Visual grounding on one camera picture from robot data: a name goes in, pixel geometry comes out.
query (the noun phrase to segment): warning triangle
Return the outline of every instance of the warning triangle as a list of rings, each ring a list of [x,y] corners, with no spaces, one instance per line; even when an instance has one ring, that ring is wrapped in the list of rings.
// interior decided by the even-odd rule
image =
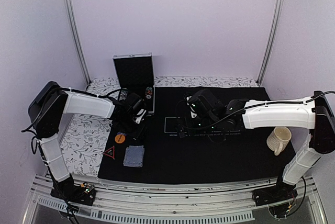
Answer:
[[[107,149],[106,151],[103,152],[103,155],[106,155],[108,157],[115,159],[115,147],[113,146]]]

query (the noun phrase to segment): white wall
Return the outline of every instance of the white wall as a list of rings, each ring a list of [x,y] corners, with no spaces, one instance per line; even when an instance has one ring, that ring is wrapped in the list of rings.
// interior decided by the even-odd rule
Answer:
[[[72,0],[92,77],[153,52],[155,75],[256,78],[275,0]]]
[[[335,90],[335,0],[285,0],[264,86],[272,99]],[[335,96],[328,95],[333,109]],[[294,131],[296,150],[305,131]],[[335,223],[335,153],[312,170],[329,223]]]
[[[17,224],[36,173],[27,109],[49,80],[84,88],[63,0],[0,0],[0,223]]]

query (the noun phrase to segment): beige mug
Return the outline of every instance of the beige mug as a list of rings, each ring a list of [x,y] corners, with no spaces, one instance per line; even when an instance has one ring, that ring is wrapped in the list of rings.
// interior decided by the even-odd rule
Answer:
[[[276,127],[268,136],[267,146],[274,151],[274,155],[278,156],[291,140],[292,134],[287,127]]]

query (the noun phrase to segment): black case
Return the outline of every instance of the black case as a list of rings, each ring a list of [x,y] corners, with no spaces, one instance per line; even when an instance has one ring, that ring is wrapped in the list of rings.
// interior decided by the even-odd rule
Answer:
[[[114,66],[121,88],[127,88],[141,96],[149,115],[154,114],[155,88],[152,53],[115,55]],[[146,89],[152,89],[151,99],[146,98]]]

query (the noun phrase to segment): black tablecloth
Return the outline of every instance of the black tablecloth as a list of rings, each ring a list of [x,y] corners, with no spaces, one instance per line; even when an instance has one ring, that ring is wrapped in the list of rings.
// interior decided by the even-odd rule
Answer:
[[[186,93],[194,94],[202,87],[156,88],[155,115],[147,118],[148,130],[142,143],[126,138],[115,142],[116,132],[109,135],[106,150],[115,146],[115,159],[104,156],[99,178],[149,184],[199,184],[246,181],[278,176],[295,155],[292,144],[275,156],[266,145],[273,128],[247,130],[241,136],[228,136],[217,143],[213,137],[179,137],[164,133],[166,117],[175,117],[175,106]],[[210,88],[223,104],[232,99],[269,100],[264,88]],[[144,145],[143,167],[125,167],[126,147]]]

